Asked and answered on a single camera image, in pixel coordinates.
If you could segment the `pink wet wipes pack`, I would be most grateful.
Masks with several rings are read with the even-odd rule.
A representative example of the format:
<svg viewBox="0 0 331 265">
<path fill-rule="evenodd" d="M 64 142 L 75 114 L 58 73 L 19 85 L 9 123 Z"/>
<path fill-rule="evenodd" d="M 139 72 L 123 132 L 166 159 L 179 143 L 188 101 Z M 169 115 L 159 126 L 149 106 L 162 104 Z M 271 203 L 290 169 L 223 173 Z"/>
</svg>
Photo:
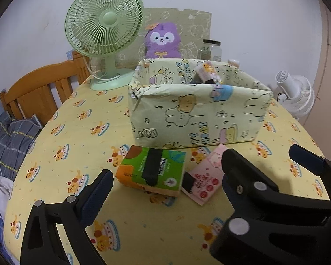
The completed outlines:
<svg viewBox="0 0 331 265">
<path fill-rule="evenodd" d="M 186 171 L 181 190 L 194 202 L 203 206 L 222 185 L 222 155 L 227 150 L 219 144 L 213 151 L 207 152 L 204 147 L 191 151 L 191 162 L 196 166 Z"/>
</svg>

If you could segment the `green tissue pack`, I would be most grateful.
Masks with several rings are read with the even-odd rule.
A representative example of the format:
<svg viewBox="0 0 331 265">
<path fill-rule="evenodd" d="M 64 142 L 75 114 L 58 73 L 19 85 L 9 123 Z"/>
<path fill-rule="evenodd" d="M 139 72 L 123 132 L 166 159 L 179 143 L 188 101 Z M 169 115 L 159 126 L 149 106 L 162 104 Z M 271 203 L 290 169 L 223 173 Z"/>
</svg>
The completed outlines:
<svg viewBox="0 0 331 265">
<path fill-rule="evenodd" d="M 185 161 L 184 151 L 132 145 L 118 166 L 116 178 L 127 187 L 177 197 Z"/>
</svg>

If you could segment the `cartoon bear tissue pack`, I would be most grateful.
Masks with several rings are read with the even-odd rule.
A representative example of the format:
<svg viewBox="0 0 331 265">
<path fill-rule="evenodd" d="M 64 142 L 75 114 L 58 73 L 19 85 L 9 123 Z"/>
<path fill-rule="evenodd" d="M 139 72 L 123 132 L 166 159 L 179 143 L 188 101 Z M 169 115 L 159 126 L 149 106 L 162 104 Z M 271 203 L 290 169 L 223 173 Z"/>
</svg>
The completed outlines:
<svg viewBox="0 0 331 265">
<path fill-rule="evenodd" d="M 222 79 L 210 61 L 205 61 L 196 66 L 196 74 L 201 83 L 222 84 Z"/>
</svg>

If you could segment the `beige door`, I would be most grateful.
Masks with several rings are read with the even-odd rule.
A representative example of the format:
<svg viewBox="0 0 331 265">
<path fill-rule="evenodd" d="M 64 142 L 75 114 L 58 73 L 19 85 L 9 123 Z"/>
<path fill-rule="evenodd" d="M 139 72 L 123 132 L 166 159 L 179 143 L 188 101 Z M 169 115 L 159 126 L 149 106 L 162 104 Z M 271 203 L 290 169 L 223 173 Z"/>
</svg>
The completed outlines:
<svg viewBox="0 0 331 265">
<path fill-rule="evenodd" d="M 331 12 L 319 0 L 322 18 L 322 45 L 313 84 L 316 99 L 312 110 L 301 124 L 325 156 L 331 155 Z"/>
</svg>

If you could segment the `white standing fan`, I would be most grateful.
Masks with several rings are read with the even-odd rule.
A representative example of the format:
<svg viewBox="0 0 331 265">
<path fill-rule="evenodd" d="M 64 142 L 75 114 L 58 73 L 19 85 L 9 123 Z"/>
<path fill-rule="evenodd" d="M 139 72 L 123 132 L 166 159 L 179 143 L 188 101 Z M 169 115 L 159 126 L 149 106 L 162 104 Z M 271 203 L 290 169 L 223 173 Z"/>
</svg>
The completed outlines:
<svg viewBox="0 0 331 265">
<path fill-rule="evenodd" d="M 309 80 L 302 75 L 280 71 L 276 75 L 277 101 L 296 120 L 305 117 L 312 109 L 315 94 Z"/>
</svg>

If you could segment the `white cloth on bed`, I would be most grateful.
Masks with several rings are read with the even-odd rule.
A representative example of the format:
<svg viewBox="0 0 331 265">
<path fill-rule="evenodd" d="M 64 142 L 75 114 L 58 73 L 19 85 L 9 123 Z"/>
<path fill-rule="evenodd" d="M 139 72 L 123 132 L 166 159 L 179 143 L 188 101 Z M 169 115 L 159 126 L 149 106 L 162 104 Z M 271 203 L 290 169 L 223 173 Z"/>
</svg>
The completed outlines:
<svg viewBox="0 0 331 265">
<path fill-rule="evenodd" d="M 0 199 L 10 199 L 13 192 L 13 180 L 0 176 Z"/>
</svg>

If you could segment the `blue plaid pillow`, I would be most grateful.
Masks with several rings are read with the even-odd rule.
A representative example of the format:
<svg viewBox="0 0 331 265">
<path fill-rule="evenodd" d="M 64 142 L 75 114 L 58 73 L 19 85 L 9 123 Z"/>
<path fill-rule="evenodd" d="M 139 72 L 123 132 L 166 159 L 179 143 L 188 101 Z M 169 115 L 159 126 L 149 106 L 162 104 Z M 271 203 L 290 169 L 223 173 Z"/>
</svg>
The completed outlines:
<svg viewBox="0 0 331 265">
<path fill-rule="evenodd" d="M 42 124 L 32 118 L 16 120 L 7 111 L 0 115 L 0 176 L 15 180 L 29 149 L 42 130 Z"/>
</svg>

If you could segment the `cotton swab container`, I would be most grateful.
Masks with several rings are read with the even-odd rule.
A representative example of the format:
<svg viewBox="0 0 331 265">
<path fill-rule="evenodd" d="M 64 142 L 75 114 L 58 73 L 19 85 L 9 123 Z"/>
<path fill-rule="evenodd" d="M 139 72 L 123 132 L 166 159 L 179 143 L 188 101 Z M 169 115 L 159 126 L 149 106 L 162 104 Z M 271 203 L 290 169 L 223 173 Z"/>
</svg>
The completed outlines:
<svg viewBox="0 0 331 265">
<path fill-rule="evenodd" d="M 238 60 L 235 59 L 228 59 L 228 63 L 235 66 L 236 68 L 240 67 L 240 62 Z"/>
</svg>

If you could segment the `wooden bed headboard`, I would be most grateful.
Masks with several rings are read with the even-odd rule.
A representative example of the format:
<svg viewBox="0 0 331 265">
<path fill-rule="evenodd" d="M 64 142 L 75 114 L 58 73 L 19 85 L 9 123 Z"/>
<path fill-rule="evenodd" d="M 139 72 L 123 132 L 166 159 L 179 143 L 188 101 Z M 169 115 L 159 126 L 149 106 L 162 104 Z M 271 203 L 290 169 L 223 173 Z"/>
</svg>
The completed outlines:
<svg viewBox="0 0 331 265">
<path fill-rule="evenodd" d="M 85 64 L 88 60 L 73 50 L 71 60 L 24 75 L 8 91 L 0 92 L 3 109 L 17 120 L 35 115 L 45 125 L 58 110 L 51 86 L 55 86 L 60 102 L 65 102 L 73 94 L 71 78 L 76 77 L 82 84 L 89 77 Z"/>
</svg>

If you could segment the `glass jar red lid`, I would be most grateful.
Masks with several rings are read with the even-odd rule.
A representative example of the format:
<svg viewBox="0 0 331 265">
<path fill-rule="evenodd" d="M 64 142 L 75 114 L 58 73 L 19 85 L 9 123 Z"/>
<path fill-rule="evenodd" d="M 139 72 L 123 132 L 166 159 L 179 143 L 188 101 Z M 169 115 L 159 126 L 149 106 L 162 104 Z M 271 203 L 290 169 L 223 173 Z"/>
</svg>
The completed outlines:
<svg viewBox="0 0 331 265">
<path fill-rule="evenodd" d="M 216 40 L 203 39 L 203 45 L 198 50 L 197 58 L 207 61 L 220 62 L 222 59 L 221 42 Z"/>
</svg>

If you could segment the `patterned fabric storage box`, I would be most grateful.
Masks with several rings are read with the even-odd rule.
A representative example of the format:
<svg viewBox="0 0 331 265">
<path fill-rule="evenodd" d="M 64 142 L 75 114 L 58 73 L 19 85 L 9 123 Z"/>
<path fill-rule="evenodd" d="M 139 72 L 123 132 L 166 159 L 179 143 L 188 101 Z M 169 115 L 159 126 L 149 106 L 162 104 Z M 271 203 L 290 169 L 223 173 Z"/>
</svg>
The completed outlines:
<svg viewBox="0 0 331 265">
<path fill-rule="evenodd" d="M 196 84 L 198 59 L 143 59 L 128 87 L 135 143 L 189 148 L 252 141 L 273 97 L 229 63 L 212 62 L 220 84 Z"/>
</svg>

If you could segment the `green cartoon patterned board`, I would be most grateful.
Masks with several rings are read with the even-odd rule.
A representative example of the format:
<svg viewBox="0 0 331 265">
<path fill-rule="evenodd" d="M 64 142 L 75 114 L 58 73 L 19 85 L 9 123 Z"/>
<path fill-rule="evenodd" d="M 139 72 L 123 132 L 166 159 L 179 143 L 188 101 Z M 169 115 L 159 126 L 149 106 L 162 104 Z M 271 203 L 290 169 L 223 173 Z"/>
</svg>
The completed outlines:
<svg viewBox="0 0 331 265">
<path fill-rule="evenodd" d="M 210 38 L 212 14 L 197 10 L 176 8 L 145 8 L 139 36 L 125 50 L 115 56 L 117 68 L 134 69 L 145 57 L 146 27 L 154 23 L 173 22 L 180 35 L 179 51 L 183 58 L 195 59 L 203 40 Z"/>
</svg>

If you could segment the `purple plush bunny toy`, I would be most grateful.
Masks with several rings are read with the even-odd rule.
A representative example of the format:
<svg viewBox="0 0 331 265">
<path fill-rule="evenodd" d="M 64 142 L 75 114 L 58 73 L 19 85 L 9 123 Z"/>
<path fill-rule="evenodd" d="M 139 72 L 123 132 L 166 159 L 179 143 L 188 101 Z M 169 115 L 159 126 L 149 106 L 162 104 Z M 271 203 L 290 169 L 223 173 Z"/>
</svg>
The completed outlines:
<svg viewBox="0 0 331 265">
<path fill-rule="evenodd" d="M 177 27 L 172 22 L 154 23 L 146 27 L 145 57 L 156 58 L 181 58 L 179 44 L 181 38 Z"/>
</svg>

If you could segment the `green desk fan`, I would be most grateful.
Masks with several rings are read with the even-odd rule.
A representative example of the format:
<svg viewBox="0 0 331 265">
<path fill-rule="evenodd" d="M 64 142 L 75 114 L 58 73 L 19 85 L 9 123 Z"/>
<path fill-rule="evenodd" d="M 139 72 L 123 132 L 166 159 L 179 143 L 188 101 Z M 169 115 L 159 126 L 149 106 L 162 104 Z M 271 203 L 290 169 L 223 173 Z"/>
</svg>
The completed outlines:
<svg viewBox="0 0 331 265">
<path fill-rule="evenodd" d="M 70 6 L 64 24 L 70 45 L 83 57 L 102 62 L 101 69 L 87 65 L 92 90 L 130 83 L 134 71 L 118 69 L 115 56 L 137 38 L 142 22 L 142 0 L 75 0 Z"/>
</svg>

